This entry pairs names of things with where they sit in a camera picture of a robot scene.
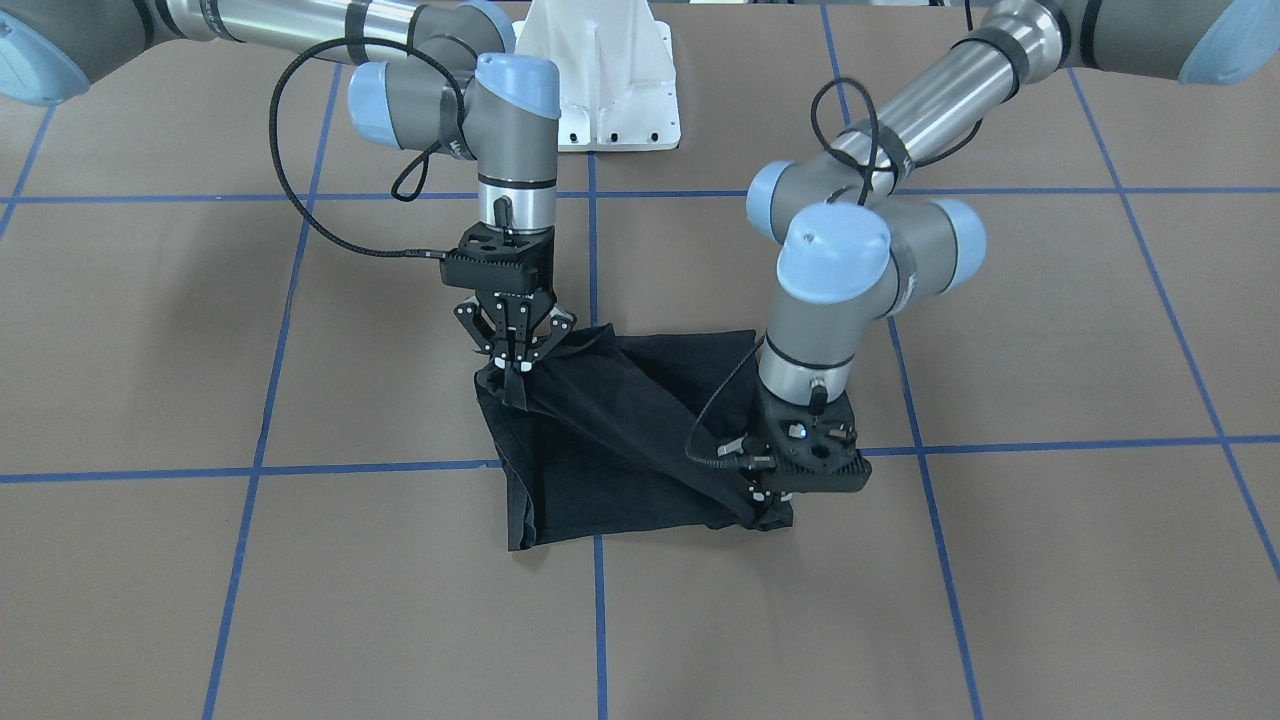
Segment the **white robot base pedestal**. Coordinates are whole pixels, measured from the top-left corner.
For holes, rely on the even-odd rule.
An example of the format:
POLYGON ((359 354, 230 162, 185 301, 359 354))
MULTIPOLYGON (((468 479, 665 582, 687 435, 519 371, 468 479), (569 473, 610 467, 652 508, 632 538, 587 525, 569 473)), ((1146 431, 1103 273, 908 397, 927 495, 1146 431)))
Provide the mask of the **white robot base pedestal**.
POLYGON ((672 33, 648 1, 534 1, 515 27, 518 54, 559 69, 561 152, 678 147, 672 33))

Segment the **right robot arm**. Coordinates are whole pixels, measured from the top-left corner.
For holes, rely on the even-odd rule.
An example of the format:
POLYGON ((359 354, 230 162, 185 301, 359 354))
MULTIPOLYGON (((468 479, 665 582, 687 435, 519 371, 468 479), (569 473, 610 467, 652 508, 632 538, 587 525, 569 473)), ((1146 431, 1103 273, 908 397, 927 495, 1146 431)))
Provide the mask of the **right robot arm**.
POLYGON ((477 222, 448 250, 403 250, 439 263, 468 290, 454 309, 477 350, 524 374, 572 329, 553 290, 559 72, 515 51, 515 27, 490 1, 5 1, 3 95, 56 106, 175 40, 278 47, 293 54, 273 91, 269 143, 285 196, 303 209, 279 152, 287 83, 311 60, 348 65, 347 108, 366 141, 471 161, 477 222))

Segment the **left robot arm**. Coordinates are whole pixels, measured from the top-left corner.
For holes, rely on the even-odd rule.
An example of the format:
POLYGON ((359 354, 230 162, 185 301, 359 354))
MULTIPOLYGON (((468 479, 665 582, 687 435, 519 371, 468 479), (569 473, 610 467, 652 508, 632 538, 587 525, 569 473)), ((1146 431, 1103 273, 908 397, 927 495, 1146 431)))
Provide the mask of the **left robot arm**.
POLYGON ((820 138, 817 156, 763 167, 746 213, 780 245, 777 284, 751 419, 718 459, 767 511, 867 484, 846 395, 865 329, 968 282, 988 243, 969 205, 896 192, 993 109, 1064 68, 1234 85, 1276 53, 1275 1, 997 1, 882 108, 820 138))

